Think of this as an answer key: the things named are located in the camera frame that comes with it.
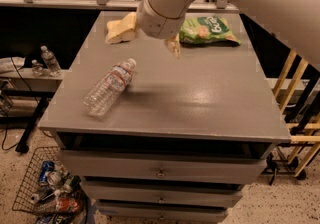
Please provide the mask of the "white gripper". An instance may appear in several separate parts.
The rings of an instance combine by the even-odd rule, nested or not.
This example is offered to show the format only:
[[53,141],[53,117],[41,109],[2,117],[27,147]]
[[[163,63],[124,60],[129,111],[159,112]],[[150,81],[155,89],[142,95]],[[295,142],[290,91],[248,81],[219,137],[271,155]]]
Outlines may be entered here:
[[185,17],[167,18],[156,13],[147,0],[143,0],[137,12],[130,12],[115,27],[115,40],[117,42],[131,41],[136,35],[137,23],[140,29],[149,37],[166,39],[164,41],[168,51],[176,58],[181,56],[178,32]]

